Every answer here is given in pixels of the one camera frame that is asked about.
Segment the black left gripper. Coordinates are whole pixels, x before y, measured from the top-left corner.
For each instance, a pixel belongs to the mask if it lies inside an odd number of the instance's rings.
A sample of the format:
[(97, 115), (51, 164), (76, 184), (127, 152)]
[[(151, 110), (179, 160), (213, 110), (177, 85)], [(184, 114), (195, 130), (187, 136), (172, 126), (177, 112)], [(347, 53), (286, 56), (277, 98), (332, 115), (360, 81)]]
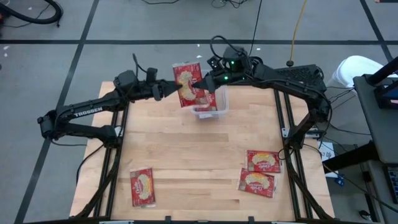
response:
[(165, 82), (157, 80), (152, 83), (137, 81), (133, 84), (133, 100), (148, 100), (149, 98), (160, 101), (163, 97), (168, 97), (178, 92), (183, 85), (174, 82)]

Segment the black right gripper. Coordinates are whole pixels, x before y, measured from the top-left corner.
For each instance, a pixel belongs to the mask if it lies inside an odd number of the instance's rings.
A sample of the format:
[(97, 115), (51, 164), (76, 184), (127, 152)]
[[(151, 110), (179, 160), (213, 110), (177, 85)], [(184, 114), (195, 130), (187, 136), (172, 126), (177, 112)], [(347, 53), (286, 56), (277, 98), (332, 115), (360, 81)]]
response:
[(205, 76), (202, 80), (197, 81), (193, 86), (199, 86), (200, 89), (214, 93), (219, 87), (229, 85), (247, 79), (244, 72), (226, 72), (223, 70), (212, 71), (212, 76)]

